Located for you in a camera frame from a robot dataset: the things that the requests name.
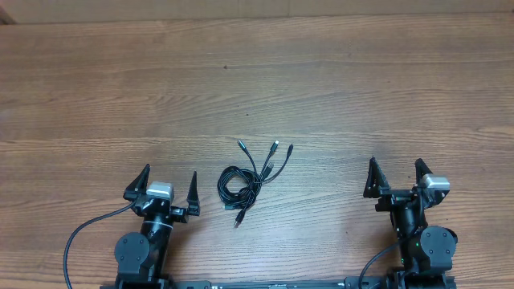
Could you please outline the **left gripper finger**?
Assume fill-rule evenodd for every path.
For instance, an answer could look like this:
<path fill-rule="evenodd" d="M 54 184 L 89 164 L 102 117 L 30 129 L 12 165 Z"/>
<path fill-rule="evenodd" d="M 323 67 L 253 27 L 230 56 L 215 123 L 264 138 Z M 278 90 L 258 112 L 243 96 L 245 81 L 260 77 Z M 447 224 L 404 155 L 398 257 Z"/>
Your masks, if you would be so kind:
<path fill-rule="evenodd" d="M 147 164 L 141 173 L 126 187 L 123 199 L 127 201 L 135 201 L 142 194 L 145 194 L 150 174 L 150 164 Z"/>
<path fill-rule="evenodd" d="M 198 197 L 198 175 L 196 171 L 193 173 L 186 201 L 188 203 L 187 214 L 191 216 L 199 216 L 200 201 Z"/>

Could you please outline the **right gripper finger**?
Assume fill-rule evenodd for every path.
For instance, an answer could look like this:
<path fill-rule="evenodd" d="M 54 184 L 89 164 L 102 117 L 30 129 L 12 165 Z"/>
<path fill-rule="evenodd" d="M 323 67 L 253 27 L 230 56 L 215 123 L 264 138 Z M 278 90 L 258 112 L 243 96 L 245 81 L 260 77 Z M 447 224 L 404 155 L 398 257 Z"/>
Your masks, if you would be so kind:
<path fill-rule="evenodd" d="M 390 192 L 390 185 L 382 172 L 375 157 L 369 160 L 368 177 L 365 183 L 363 197 L 380 198 Z"/>
<path fill-rule="evenodd" d="M 418 158 L 415 163 L 416 185 L 427 185 L 429 178 L 433 175 L 427 164 L 422 158 Z"/>

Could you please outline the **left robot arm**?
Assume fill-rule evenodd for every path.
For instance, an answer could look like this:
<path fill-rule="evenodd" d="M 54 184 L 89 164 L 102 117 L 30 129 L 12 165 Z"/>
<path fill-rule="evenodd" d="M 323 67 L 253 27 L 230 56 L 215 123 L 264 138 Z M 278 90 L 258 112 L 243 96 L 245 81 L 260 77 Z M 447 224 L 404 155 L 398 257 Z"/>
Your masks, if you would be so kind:
<path fill-rule="evenodd" d="M 116 288 L 175 288 L 163 272 L 173 225 L 186 224 L 190 216 L 200 215 L 197 174 L 194 173 L 186 198 L 187 207 L 173 205 L 173 185 L 149 182 L 150 166 L 126 187 L 123 198 L 130 209 L 143 218 L 141 229 L 122 236 L 114 255 L 118 263 Z"/>

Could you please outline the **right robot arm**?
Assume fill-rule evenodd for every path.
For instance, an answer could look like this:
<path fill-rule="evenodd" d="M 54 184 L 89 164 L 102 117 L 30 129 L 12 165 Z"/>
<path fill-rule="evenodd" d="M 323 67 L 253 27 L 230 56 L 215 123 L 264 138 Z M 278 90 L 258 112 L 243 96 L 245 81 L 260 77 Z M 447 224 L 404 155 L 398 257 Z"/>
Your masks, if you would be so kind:
<path fill-rule="evenodd" d="M 373 256 L 361 270 L 359 288 L 455 288 L 452 259 L 457 234 L 442 226 L 430 226 L 425 210 L 440 204 L 451 190 L 448 179 L 434 174 L 423 159 L 415 163 L 415 183 L 410 189 L 392 189 L 376 158 L 369 160 L 363 197 L 377 200 L 375 210 L 388 212 L 397 241 Z M 381 256 L 399 250 L 401 263 L 381 278 L 365 273 Z"/>

